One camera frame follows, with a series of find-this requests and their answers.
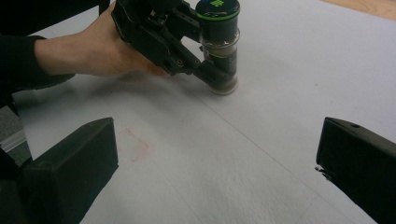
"person's arm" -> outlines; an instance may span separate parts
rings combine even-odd
[[[0,35],[2,88],[44,88],[73,76],[66,74],[115,76],[140,70],[162,75],[160,67],[120,39],[111,18],[113,8],[114,4],[78,34],[51,39]]]

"black sleeve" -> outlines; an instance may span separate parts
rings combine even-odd
[[[0,35],[0,87],[9,93],[42,89],[62,83],[73,75],[51,76],[35,58],[34,44],[41,36]]]

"green label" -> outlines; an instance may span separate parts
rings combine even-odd
[[[216,0],[210,3],[210,5],[213,5],[214,7],[221,7],[223,4],[224,2],[221,0]]]

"table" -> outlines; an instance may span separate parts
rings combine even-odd
[[[81,223],[375,223],[315,158],[325,117],[396,142],[396,23],[321,1],[240,3],[231,95],[194,76],[140,73],[14,94],[34,158],[114,119],[120,167]],[[96,16],[37,34],[72,34]]]

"red mark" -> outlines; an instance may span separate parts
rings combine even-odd
[[[145,159],[148,155],[149,155],[149,150],[150,150],[150,146],[149,143],[146,142],[145,140],[137,137],[131,129],[126,128],[124,131],[122,131],[121,133],[124,133],[130,137],[133,137],[134,139],[137,140],[138,145],[134,148],[132,148],[132,150],[134,151],[135,157],[132,160],[133,162],[135,161],[141,161],[143,159]]]

